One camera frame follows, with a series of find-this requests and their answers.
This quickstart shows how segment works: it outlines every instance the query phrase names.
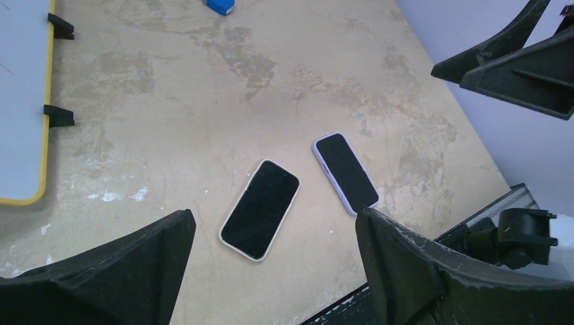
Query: black phone screen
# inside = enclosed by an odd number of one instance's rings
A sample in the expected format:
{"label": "black phone screen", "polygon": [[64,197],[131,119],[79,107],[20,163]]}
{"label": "black phone screen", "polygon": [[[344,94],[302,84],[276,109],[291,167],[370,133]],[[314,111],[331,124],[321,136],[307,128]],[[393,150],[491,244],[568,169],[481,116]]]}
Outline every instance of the black phone screen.
{"label": "black phone screen", "polygon": [[253,259],[262,259],[298,188],[297,177],[264,161],[223,226],[221,239]]}
{"label": "black phone screen", "polygon": [[321,139],[316,146],[353,211],[358,213],[378,202],[376,189],[341,134]]}

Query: yellow trim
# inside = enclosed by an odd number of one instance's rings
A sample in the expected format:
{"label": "yellow trim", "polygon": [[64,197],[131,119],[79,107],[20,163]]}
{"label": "yellow trim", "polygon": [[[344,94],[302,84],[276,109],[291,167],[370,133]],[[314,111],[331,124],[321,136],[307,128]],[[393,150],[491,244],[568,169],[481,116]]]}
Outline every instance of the yellow trim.
{"label": "yellow trim", "polygon": [[[56,11],[56,0],[50,0],[50,13],[54,14]],[[44,102],[50,105],[51,87],[52,87],[52,57],[53,57],[53,24],[48,23],[48,60],[46,68],[46,91],[44,94]],[[48,135],[50,128],[50,117],[44,115],[44,130],[43,130],[43,145],[42,157],[40,162],[40,187],[38,192],[26,200],[14,200],[11,198],[0,198],[0,204],[8,205],[29,205],[38,201],[46,191],[46,177],[48,165]]]}

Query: red mark on whiteboard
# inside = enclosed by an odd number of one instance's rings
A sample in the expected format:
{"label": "red mark on whiteboard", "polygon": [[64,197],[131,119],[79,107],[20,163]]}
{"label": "red mark on whiteboard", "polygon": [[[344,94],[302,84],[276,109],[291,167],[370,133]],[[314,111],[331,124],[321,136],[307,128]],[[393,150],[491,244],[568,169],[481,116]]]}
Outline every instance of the red mark on whiteboard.
{"label": "red mark on whiteboard", "polygon": [[12,74],[13,76],[16,76],[16,73],[12,72],[12,70],[10,70],[7,66],[5,66],[4,64],[0,63],[0,66],[2,68],[4,68],[4,70],[10,72],[10,74]]}

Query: phone screen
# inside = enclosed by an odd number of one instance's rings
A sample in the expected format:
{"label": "phone screen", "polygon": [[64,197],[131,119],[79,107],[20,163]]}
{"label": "phone screen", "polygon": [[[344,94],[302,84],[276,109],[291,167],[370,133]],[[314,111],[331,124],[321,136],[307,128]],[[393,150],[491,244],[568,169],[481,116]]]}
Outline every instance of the phone screen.
{"label": "phone screen", "polygon": [[317,141],[316,148],[326,164],[325,172],[332,175],[355,213],[378,202],[376,189],[345,137],[335,133]]}
{"label": "phone screen", "polygon": [[299,180],[264,161],[221,229],[221,239],[259,260],[265,256],[297,190]]}

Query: whiteboard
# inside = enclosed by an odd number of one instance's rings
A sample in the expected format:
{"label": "whiteboard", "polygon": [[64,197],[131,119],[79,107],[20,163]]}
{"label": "whiteboard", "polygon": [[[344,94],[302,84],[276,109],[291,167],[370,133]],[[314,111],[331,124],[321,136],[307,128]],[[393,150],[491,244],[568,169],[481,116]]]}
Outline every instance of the whiteboard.
{"label": "whiteboard", "polygon": [[51,9],[51,0],[0,0],[0,204],[30,204],[44,192]]}

